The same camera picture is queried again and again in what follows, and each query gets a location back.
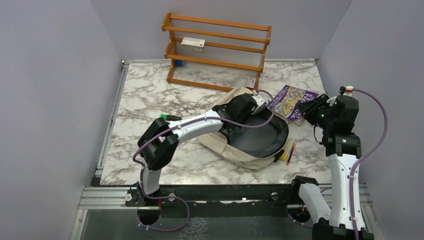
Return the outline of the cream canvas student bag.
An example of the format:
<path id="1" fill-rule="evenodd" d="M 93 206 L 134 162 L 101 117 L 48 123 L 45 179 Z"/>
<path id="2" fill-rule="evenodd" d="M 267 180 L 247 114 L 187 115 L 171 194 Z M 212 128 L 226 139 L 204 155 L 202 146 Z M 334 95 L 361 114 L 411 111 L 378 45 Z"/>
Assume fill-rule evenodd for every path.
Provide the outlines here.
<path id="1" fill-rule="evenodd" d="M 259 170 L 282 157 L 288 136 L 287 121 L 275 114 L 260 128 L 235 127 L 228 137 L 220 132 L 207 133 L 199 136 L 197 141 L 240 167 Z"/>

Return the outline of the purple treehouse book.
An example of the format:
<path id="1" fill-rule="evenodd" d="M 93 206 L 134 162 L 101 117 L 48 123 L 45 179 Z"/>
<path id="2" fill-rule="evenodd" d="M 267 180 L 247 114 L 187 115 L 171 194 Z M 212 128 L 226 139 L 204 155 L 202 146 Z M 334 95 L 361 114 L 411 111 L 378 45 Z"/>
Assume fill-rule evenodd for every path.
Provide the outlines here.
<path id="1" fill-rule="evenodd" d="M 296 107 L 296 104 L 310 102 L 319 95 L 319 93 L 286 84 L 273 100 L 269 102 L 267 108 L 270 111 L 274 110 L 275 115 L 286 119 L 289 124 L 295 124 L 300 127 L 305 119 Z"/>

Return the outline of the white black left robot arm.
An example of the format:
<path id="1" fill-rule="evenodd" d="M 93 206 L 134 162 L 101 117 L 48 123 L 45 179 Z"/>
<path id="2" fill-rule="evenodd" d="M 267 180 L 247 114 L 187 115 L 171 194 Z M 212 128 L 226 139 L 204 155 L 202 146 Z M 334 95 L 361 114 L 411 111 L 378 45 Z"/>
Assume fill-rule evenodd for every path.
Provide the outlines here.
<path id="1" fill-rule="evenodd" d="M 171 162 L 180 144 L 204 134 L 228 134 L 234 127 L 245 128 L 247 119 L 267 104 L 257 92 L 243 93 L 199 116 L 170 122 L 162 117 L 155 119 L 138 140 L 138 150 L 132 157 L 143 166 L 138 199 L 147 206 L 155 203 L 161 170 Z"/>

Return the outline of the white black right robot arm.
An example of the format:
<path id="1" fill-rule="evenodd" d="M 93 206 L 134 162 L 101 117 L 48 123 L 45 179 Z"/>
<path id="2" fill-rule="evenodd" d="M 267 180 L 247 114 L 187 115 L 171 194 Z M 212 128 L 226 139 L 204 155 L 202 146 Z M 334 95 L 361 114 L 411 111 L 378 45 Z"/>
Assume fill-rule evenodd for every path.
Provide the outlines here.
<path id="1" fill-rule="evenodd" d="M 313 221 L 314 240 L 373 240 L 366 230 L 360 206 L 357 161 L 362 156 L 361 140 L 352 132 L 359 102 L 349 95 L 329 98 L 322 94 L 296 107 L 313 126 L 323 131 L 322 145 L 331 172 L 331 205 L 324 199 L 314 178 L 296 176 L 288 190 L 289 199 L 304 203 Z"/>

